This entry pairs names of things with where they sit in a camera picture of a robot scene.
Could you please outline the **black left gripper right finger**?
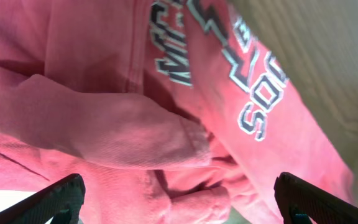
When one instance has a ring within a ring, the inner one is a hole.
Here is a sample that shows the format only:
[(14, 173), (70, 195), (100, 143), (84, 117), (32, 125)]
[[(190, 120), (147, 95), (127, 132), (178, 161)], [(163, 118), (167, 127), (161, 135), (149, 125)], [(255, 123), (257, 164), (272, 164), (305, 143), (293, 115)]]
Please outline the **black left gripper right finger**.
[(275, 200), (284, 224), (358, 224), (358, 208), (289, 173), (276, 178)]

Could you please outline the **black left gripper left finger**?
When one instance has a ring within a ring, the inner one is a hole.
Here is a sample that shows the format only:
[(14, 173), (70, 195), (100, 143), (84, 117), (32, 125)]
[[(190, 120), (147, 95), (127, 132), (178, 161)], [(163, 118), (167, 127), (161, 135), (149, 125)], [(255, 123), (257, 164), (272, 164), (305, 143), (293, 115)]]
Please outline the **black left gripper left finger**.
[(86, 188), (70, 174), (0, 212), (0, 224), (78, 224)]

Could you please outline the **red orange t-shirt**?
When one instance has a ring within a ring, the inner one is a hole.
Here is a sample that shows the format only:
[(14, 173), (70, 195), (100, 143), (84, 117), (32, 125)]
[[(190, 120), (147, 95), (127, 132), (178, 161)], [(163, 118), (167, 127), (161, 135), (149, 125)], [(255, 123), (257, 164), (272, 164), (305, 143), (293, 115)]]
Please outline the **red orange t-shirt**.
[(0, 190), (71, 173), (85, 223), (281, 223), (289, 171), (353, 175), (226, 1), (0, 1)]

